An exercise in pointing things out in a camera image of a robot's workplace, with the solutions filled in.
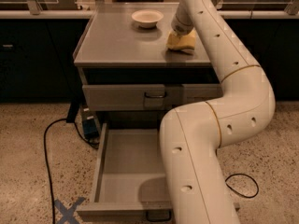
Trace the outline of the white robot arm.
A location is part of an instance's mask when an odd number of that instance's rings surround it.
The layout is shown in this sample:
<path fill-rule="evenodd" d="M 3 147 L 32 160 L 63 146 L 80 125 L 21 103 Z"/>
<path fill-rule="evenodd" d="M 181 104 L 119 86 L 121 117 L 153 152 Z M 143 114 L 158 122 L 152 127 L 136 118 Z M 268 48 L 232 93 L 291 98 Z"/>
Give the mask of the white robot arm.
<path fill-rule="evenodd" d="M 163 117 L 160 147 L 176 224 L 240 224 L 216 156 L 262 131 L 275 95 L 262 67 L 215 8 L 220 0 L 179 0 L 173 30 L 195 30 L 222 96 L 181 105 Z"/>

